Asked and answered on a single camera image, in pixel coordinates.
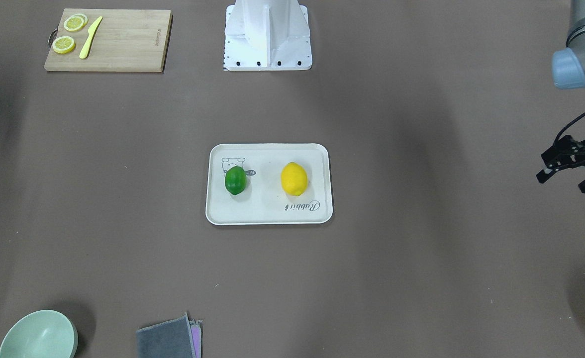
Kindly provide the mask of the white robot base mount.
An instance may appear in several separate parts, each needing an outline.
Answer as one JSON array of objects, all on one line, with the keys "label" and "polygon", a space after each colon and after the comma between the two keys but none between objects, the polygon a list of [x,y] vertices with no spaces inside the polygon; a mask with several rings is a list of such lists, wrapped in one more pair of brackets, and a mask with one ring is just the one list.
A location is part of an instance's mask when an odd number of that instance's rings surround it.
[{"label": "white robot base mount", "polygon": [[311,69],[308,9],[298,1],[237,0],[225,20],[224,70]]}]

